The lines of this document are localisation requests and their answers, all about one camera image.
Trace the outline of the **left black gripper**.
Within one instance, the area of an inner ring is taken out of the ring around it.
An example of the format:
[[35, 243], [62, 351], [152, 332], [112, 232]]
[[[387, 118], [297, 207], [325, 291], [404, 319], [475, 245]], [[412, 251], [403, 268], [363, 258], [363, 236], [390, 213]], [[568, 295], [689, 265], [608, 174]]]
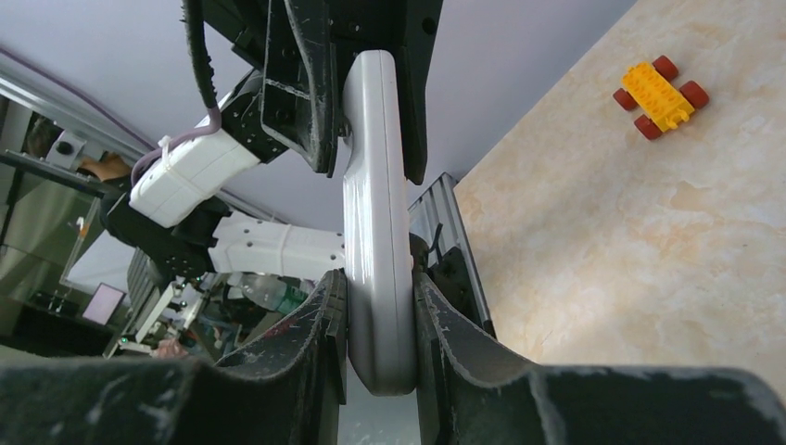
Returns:
[[420, 185], [427, 166], [425, 88], [442, 0], [204, 1], [205, 21], [263, 70], [260, 124], [273, 143], [314, 172], [336, 166], [336, 58], [394, 53], [404, 172]]

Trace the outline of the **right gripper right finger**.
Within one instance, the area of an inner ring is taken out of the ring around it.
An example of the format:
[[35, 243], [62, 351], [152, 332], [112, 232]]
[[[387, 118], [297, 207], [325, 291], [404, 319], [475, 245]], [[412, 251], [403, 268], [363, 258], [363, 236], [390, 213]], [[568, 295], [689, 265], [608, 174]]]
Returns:
[[541, 365], [414, 277], [424, 444], [781, 444], [785, 409], [740, 369]]

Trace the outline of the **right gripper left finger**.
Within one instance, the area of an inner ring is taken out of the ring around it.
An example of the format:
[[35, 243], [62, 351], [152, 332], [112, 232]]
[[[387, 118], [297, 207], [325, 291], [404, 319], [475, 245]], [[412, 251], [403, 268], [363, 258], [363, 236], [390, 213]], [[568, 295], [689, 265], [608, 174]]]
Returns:
[[63, 358], [1, 368], [5, 444], [334, 444], [348, 280], [217, 362]]

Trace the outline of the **white remote control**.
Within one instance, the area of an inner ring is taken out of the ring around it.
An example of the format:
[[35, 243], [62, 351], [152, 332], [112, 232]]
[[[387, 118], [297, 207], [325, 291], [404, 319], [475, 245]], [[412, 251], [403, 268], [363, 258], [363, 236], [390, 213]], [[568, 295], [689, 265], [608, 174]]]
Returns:
[[349, 163], [343, 177], [349, 357], [375, 396], [417, 380], [412, 255], [396, 65], [383, 50], [354, 59], [343, 92]]

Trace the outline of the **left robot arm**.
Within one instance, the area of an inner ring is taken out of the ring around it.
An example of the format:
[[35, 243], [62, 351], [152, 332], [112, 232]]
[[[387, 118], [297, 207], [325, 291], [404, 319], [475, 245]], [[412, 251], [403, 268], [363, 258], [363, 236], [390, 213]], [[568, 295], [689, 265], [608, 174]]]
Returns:
[[185, 1], [186, 44], [207, 120], [162, 141], [133, 167], [108, 209], [109, 225], [166, 275], [219, 270], [223, 218], [242, 208], [227, 183], [284, 153], [332, 176], [349, 117], [353, 64], [393, 60], [404, 179], [424, 181], [425, 90], [439, 1]]

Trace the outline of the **yellow toy car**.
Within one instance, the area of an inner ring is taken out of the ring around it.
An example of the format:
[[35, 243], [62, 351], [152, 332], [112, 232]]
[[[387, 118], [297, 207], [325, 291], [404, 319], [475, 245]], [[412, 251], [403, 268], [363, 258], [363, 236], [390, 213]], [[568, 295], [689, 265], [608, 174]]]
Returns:
[[673, 81], [679, 74], [678, 66], [661, 55], [629, 67], [612, 94], [623, 110], [640, 109], [634, 126], [649, 141], [676, 130], [710, 103], [710, 95], [695, 81], [676, 87]]

